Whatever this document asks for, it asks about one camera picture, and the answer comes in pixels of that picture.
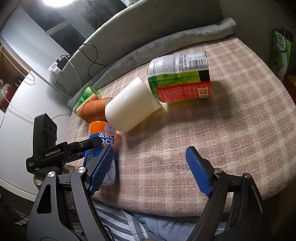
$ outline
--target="barcode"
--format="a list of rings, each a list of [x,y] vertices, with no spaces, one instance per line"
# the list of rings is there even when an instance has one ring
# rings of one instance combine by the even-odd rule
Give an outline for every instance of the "barcode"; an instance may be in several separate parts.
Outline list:
[[[207,68],[207,59],[188,60],[188,69],[203,69]]]

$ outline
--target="brown container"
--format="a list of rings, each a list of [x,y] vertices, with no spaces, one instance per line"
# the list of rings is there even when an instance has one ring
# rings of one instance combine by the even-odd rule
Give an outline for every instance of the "brown container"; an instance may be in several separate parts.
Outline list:
[[[105,107],[111,100],[112,98],[108,97],[87,102],[77,109],[77,113],[89,124],[93,121],[105,121]]]

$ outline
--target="silver screw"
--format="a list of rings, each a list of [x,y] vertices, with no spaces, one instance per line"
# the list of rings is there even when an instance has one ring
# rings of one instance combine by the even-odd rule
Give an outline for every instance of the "silver screw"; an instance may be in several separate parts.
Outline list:
[[[54,177],[55,172],[49,172],[47,175],[48,175],[49,177]]]
[[[79,173],[83,173],[83,172],[85,172],[85,167],[79,167],[78,169],[77,169],[77,172],[79,172]]]
[[[251,176],[251,174],[249,174],[249,173],[245,173],[245,174],[244,174],[244,177],[247,178],[247,179],[250,179],[252,176]]]
[[[221,168],[215,168],[214,172],[217,173],[217,174],[221,174],[223,171],[222,171]]]

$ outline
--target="bed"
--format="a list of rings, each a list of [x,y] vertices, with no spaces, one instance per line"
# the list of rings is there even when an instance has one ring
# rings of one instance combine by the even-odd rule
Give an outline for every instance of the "bed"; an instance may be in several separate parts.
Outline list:
[[[207,197],[186,164],[189,146],[227,174],[252,174],[263,199],[295,177],[296,107],[283,84],[234,35],[175,53],[201,50],[207,54],[213,97],[162,103],[134,129],[119,133],[115,184],[103,186],[94,199],[144,213],[201,214]],[[100,88],[102,98],[116,96],[137,76],[147,83],[148,64]],[[87,134],[88,124],[72,114],[66,140],[81,141]],[[230,203],[229,196],[225,210]]]

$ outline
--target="white table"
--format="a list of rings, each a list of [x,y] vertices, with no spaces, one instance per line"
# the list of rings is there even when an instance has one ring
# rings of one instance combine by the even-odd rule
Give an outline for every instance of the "white table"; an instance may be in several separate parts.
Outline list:
[[[37,75],[34,76],[35,84],[23,82],[11,100],[11,105],[32,118],[44,113],[54,117],[66,110],[68,100]],[[17,112],[11,105],[0,127],[0,186],[34,201],[38,189],[25,163],[33,154],[34,121]],[[70,114],[71,110],[68,110],[54,119],[57,124],[57,144],[65,141]]]

